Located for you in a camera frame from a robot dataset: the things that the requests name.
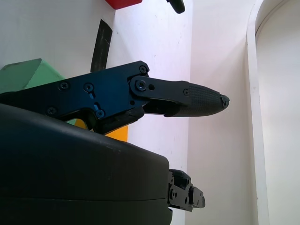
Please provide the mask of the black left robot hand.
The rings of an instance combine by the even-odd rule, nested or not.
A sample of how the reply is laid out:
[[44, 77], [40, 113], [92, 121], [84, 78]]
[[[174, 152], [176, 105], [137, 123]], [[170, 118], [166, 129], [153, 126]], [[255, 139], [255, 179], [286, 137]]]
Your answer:
[[185, 12], [185, 5], [183, 0], [167, 0], [177, 14]]

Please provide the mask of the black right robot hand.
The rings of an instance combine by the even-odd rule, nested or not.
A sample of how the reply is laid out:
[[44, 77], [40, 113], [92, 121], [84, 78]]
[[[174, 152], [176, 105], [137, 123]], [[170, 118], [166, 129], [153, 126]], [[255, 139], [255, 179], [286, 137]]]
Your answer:
[[168, 225], [174, 208], [205, 207], [165, 157], [107, 134], [144, 114], [213, 115], [229, 98], [148, 71], [137, 61], [1, 94], [1, 224]]

